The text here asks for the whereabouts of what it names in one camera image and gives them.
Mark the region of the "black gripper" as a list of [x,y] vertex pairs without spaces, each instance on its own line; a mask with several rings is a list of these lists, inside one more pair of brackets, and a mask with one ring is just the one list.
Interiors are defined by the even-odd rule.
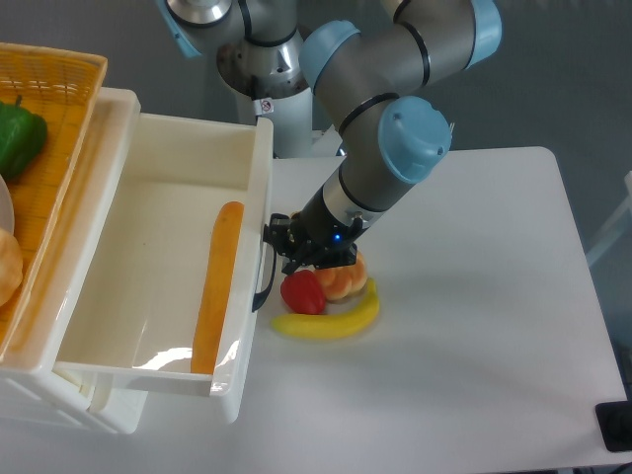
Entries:
[[283,256],[281,272],[285,275],[292,275],[301,267],[325,270],[350,266],[356,262],[358,218],[353,219],[350,227],[334,224],[326,230],[325,239],[318,242],[308,234],[300,212],[273,213],[264,237]]

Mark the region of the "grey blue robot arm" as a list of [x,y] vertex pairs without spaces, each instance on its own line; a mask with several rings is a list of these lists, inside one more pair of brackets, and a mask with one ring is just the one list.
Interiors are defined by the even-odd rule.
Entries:
[[450,150],[447,120],[416,91],[486,59],[502,39],[492,1],[384,7],[390,27],[366,37],[344,20],[304,35],[293,1],[158,3],[184,56],[213,55],[225,83],[254,104],[311,93],[346,145],[296,215],[270,220],[267,239],[286,274],[356,261],[356,239]]

